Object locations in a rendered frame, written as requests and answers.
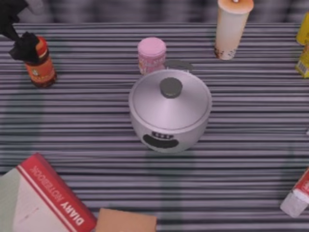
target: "rice cooker lid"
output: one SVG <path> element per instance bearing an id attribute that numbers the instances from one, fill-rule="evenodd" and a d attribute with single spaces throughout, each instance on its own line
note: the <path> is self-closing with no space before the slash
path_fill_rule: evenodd
<path id="1" fill-rule="evenodd" d="M 189 72 L 161 70 L 142 77 L 134 85 L 130 108 L 156 128 L 179 130 L 209 115 L 211 94 L 204 82 Z"/>

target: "orange bottle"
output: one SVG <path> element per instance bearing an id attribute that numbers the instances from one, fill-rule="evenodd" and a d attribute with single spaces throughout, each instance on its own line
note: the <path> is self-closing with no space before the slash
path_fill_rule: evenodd
<path id="1" fill-rule="evenodd" d="M 52 59 L 49 55 L 47 42 L 43 37 L 37 37 L 39 43 L 36 45 L 38 62 L 25 62 L 32 83 L 39 88 L 46 88 L 55 83 L 57 73 L 55 72 Z"/>
<path id="2" fill-rule="evenodd" d="M 50 87 L 57 79 L 57 73 L 46 40 L 33 33 L 24 33 L 9 52 L 15 60 L 25 63 L 32 83 L 39 88 Z"/>

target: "brown box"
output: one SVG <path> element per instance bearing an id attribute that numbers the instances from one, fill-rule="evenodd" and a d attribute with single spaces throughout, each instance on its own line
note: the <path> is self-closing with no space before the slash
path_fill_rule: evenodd
<path id="1" fill-rule="evenodd" d="M 101 209 L 96 232 L 156 232 L 156 217 Z"/>

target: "barcode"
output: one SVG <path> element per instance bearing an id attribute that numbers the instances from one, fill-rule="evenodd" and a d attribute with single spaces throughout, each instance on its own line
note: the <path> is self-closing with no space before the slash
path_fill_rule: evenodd
<path id="1" fill-rule="evenodd" d="M 308 71 L 306 66 L 301 61 L 298 62 L 297 67 L 303 74 L 306 74 L 306 72 Z"/>

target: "wooden table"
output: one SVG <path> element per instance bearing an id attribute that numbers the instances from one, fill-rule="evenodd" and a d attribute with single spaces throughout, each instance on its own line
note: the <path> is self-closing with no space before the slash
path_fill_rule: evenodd
<path id="1" fill-rule="evenodd" d="M 58 72 L 36 89 L 0 39 L 0 174 L 42 153 L 97 216 L 158 216 L 160 232 L 307 232 L 279 205 L 309 162 L 309 80 L 294 69 L 299 25 L 248 25 L 236 57 L 213 53 L 215 25 L 18 25 L 44 36 Z M 210 88 L 208 129 L 189 151 L 159 155 L 136 137 L 127 98 L 137 43 L 158 36 Z"/>

